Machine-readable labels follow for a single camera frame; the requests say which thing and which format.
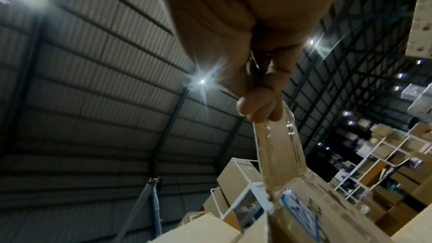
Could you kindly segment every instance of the human hand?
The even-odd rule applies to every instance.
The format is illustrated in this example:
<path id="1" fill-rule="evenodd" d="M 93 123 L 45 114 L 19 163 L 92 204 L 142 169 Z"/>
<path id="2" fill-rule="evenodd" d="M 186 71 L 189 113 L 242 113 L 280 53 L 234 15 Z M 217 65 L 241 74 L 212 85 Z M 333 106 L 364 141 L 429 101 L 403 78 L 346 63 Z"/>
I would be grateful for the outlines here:
<path id="1" fill-rule="evenodd" d="M 302 47 L 333 0 L 160 0 L 173 32 L 201 71 L 240 97 L 237 110 L 252 122 L 282 117 L 282 90 Z M 250 87 L 253 53 L 264 73 Z"/>

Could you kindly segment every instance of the blue logo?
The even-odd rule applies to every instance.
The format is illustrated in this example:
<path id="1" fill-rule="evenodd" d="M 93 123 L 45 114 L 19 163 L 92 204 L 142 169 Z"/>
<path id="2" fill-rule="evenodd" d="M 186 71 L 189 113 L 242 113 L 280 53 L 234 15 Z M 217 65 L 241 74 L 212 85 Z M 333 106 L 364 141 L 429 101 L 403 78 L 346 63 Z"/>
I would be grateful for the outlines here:
<path id="1" fill-rule="evenodd" d="M 280 197 L 285 209 L 297 220 L 308 234 L 316 241 L 321 242 L 320 225 L 315 214 L 303 203 L 303 201 L 290 189 Z"/>

